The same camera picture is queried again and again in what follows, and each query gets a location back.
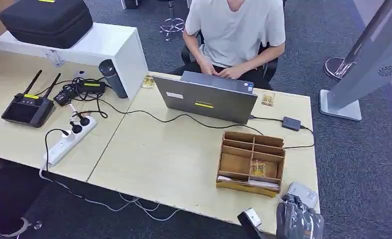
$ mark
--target black case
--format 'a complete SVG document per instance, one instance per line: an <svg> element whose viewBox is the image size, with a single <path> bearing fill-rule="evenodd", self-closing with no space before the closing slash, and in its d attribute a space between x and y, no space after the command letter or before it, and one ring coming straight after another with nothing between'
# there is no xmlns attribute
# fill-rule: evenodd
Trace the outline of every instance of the black case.
<svg viewBox="0 0 392 239"><path fill-rule="evenodd" d="M83 0L20 0L1 11L0 20L19 41L63 49L93 26Z"/></svg>

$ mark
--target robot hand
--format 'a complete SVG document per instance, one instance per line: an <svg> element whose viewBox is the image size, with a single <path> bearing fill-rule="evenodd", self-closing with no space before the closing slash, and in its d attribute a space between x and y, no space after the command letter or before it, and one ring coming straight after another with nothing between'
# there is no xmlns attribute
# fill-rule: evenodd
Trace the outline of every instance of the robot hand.
<svg viewBox="0 0 392 239"><path fill-rule="evenodd" d="M322 239L324 220L298 196L285 194L276 209L278 239Z"/></svg>

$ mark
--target yellow stripe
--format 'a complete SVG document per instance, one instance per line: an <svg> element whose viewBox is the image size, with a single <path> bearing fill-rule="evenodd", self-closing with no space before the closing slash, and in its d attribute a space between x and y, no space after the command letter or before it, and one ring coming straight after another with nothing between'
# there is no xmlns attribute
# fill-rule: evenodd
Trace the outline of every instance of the yellow stripe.
<svg viewBox="0 0 392 239"><path fill-rule="evenodd" d="M84 83L85 86L101 86L101 84Z"/></svg>
<svg viewBox="0 0 392 239"><path fill-rule="evenodd" d="M213 106L210 105L205 105L205 104L200 104L200 103L194 103L197 106L203 106L203 107L207 107L207 108L213 108Z"/></svg>
<svg viewBox="0 0 392 239"><path fill-rule="evenodd" d="M34 96L34 95L29 95L29 94L25 94L24 97L32 98L32 99L39 99L39 96Z"/></svg>

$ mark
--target speaker grille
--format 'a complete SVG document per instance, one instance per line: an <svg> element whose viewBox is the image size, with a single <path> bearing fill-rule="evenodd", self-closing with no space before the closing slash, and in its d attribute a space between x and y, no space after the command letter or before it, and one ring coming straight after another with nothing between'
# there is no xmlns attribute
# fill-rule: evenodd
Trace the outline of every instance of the speaker grille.
<svg viewBox="0 0 392 239"><path fill-rule="evenodd" d="M378 71L379 76L387 77L392 75L392 66L384 66Z"/></svg>

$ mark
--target wooden organizer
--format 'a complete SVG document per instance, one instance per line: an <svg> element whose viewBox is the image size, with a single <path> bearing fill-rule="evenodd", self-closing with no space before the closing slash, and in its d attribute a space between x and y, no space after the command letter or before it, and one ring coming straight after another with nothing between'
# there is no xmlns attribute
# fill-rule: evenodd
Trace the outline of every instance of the wooden organizer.
<svg viewBox="0 0 392 239"><path fill-rule="evenodd" d="M275 197L281 191L285 163L283 145L281 138L225 132L216 186ZM218 176L231 180L218 179ZM264 182L277 187L265 185Z"/></svg>

